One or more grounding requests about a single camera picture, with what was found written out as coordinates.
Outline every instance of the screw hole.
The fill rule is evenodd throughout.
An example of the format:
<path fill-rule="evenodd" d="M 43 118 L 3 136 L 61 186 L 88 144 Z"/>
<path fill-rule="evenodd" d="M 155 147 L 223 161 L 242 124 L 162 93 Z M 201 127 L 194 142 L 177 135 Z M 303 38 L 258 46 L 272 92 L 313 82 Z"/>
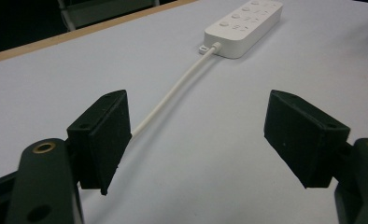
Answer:
<path fill-rule="evenodd" d="M 36 154 L 46 153 L 53 150 L 56 145 L 53 142 L 42 143 L 33 149 Z"/>
<path fill-rule="evenodd" d="M 29 222 L 37 222 L 45 219 L 51 211 L 51 207 L 49 205 L 40 205 L 36 208 L 34 208 L 28 215 L 27 220 Z"/>

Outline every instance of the white table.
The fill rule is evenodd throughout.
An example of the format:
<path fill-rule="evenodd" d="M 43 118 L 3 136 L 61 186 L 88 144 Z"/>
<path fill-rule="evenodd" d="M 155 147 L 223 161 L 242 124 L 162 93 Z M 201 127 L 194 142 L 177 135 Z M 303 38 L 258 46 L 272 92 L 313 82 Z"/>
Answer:
<path fill-rule="evenodd" d="M 0 176 L 99 96 L 128 91 L 134 128 L 200 55 L 203 31 L 247 0 L 199 0 L 0 62 Z M 303 189 L 263 138 L 270 90 L 368 137 L 368 4 L 282 0 L 281 22 L 237 60 L 212 59 L 130 144 L 86 223 L 338 223 L 333 191 Z"/>

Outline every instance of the black mount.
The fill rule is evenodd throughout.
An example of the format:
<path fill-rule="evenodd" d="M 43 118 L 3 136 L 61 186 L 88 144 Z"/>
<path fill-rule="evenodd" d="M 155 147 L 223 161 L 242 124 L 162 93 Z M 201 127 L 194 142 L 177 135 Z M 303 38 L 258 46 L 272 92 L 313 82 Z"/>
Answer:
<path fill-rule="evenodd" d="M 347 143 L 350 129 L 304 99 L 271 91 L 265 138 L 305 188 L 338 181 L 341 224 L 368 224 L 368 138 Z"/>
<path fill-rule="evenodd" d="M 102 96 L 67 132 L 30 145 L 0 178 L 0 223 L 83 223 L 78 182 L 106 195 L 132 137 L 126 91 Z"/>

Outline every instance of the dark floor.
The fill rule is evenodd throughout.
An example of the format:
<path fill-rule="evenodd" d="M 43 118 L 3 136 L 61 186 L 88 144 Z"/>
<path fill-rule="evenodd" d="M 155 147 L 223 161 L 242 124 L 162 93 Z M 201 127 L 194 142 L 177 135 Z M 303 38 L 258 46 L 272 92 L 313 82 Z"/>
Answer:
<path fill-rule="evenodd" d="M 0 51 L 65 32 L 57 0 L 0 0 Z"/>

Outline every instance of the white cable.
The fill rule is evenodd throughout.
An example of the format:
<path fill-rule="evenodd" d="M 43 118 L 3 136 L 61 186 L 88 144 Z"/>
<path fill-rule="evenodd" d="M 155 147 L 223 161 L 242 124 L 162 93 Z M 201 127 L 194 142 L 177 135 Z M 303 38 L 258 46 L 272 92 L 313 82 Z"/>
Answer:
<path fill-rule="evenodd" d="M 200 58 L 184 75 L 181 79 L 173 86 L 173 88 L 163 97 L 163 99 L 155 106 L 155 108 L 149 113 L 149 115 L 134 129 L 132 132 L 132 139 L 135 139 L 152 121 L 152 119 L 161 111 L 166 103 L 176 94 L 181 86 L 196 72 L 196 70 L 202 66 L 206 60 L 213 54 L 217 53 L 221 48 L 221 43 L 216 42 L 212 47 Z"/>

